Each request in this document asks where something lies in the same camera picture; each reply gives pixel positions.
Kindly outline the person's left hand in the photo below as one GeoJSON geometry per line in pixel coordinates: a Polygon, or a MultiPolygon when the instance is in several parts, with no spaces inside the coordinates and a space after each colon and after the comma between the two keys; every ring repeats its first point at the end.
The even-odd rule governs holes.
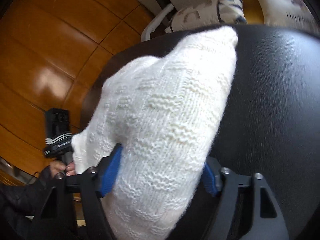
{"type": "Polygon", "coordinates": [[[55,160],[49,164],[51,177],[54,178],[58,173],[63,172],[66,176],[73,176],[75,172],[75,163],[72,161],[68,165],[63,162],[55,160]]]}

